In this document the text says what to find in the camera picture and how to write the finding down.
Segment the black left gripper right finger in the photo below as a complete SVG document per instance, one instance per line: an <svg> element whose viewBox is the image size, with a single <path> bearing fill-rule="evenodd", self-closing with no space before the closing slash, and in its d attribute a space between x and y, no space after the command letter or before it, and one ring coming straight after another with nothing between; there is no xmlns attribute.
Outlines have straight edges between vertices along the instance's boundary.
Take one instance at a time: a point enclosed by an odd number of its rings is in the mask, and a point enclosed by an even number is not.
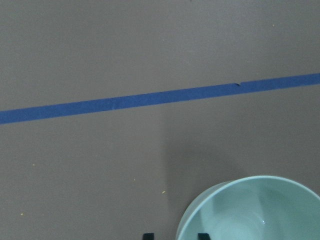
<svg viewBox="0 0 320 240"><path fill-rule="evenodd" d="M198 240L210 240L210 235L208 233L198 233L197 239Z"/></svg>

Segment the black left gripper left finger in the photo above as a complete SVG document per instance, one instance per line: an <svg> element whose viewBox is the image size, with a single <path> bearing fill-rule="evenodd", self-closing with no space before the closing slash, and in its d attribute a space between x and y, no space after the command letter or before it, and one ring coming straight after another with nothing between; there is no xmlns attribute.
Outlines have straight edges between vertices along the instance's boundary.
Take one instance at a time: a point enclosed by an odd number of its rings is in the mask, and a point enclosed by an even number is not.
<svg viewBox="0 0 320 240"><path fill-rule="evenodd" d="M153 232L144 233L142 235L142 240L154 240L155 234Z"/></svg>

